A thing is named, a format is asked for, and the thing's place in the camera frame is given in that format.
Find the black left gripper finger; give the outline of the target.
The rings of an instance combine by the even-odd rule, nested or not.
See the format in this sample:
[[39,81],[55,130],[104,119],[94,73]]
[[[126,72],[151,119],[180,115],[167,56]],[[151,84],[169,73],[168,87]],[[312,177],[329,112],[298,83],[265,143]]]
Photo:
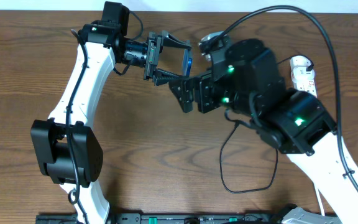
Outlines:
[[155,86],[164,85],[171,80],[178,80],[185,77],[185,75],[179,75],[159,68],[152,72],[152,81],[154,82]]
[[181,41],[175,36],[171,35],[169,32],[163,30],[161,32],[162,36],[162,46],[164,47],[173,47],[177,49],[191,49],[192,46],[188,42]]

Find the blue screen smartphone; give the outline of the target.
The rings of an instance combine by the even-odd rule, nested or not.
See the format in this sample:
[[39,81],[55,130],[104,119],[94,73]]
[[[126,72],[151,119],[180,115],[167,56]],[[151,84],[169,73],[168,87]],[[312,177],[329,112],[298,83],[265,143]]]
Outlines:
[[185,49],[183,54],[182,66],[181,66],[181,71],[183,76],[185,77],[190,76],[192,63],[193,63],[193,57],[192,57],[191,49]]

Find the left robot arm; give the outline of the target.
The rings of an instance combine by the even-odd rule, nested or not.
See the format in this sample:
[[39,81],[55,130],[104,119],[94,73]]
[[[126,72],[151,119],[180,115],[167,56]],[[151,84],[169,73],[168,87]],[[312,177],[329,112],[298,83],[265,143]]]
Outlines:
[[191,44],[167,31],[151,32],[145,41],[129,38],[134,13],[118,2],[105,2],[102,17],[74,31],[78,48],[75,66],[60,101],[46,120],[30,129],[41,173],[68,195],[75,223],[108,223],[110,204],[99,183],[103,150],[93,132],[94,117],[108,76],[116,65],[144,69],[144,79],[163,85],[175,73],[158,68],[165,47],[182,49],[182,77],[190,74]]

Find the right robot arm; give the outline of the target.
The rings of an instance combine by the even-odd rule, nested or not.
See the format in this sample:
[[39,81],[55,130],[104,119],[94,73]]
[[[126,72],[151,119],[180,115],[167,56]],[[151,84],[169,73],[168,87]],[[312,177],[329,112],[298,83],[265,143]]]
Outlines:
[[311,93],[285,86],[273,52],[258,39],[221,44],[213,66],[169,83],[184,112],[219,106],[250,117],[246,123],[286,155],[317,186],[343,223],[358,223],[358,166],[346,149],[339,121]]

